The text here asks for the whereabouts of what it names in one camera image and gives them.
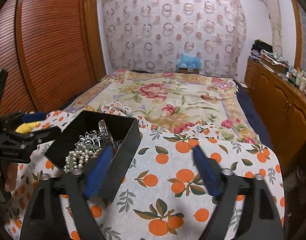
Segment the black box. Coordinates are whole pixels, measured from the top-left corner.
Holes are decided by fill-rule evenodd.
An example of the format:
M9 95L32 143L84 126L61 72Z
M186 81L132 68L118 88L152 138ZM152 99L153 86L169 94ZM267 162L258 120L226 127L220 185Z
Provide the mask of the black box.
M65 165L65 157L69 151L75 149L75 143L79 141L80 135L99 129L99 121L104 120L114 141L123 140L121 147L116 153L109 171L98 195L113 202L115 195L121 185L133 157L141 142L139 126L136 118L113 114L104 114L92 111L82 111L62 131L61 136L56 139L45 153L48 158L60 170ZM94 165L97 158L90 159L85 165L85 173Z

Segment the wooden cabinet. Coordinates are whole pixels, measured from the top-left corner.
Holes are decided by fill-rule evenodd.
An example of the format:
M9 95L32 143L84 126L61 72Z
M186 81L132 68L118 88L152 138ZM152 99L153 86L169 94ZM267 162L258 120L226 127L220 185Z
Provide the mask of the wooden cabinet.
M306 98L275 73L250 60L245 83L280 165L285 168L306 141Z

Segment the bed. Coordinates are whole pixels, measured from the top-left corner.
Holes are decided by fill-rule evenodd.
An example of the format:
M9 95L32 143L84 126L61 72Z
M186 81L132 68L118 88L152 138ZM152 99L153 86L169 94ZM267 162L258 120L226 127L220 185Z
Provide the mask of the bed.
M107 239L199 238L215 204L189 154L196 144L237 175L251 178L262 174L283 224L285 201L277 157L251 100L234 80L119 70L63 111L49 113L35 129L53 125L64 129L82 110L135 117L142 136L113 203L97 198L88 201ZM14 239L40 176L60 174L43 155L49 145L40 145L32 162L19 167L10 220L5 225ZM236 198L226 239L236 233L243 200L244 196ZM66 195L61 202L68 232L72 239L79 239Z

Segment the patterned curtain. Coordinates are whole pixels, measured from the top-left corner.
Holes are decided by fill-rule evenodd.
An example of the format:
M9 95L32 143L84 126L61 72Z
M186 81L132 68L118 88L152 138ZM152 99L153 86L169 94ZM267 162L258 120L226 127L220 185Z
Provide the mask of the patterned curtain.
M202 62L201 74L237 77L246 38L239 0L103 0L114 69L175 72L184 53Z

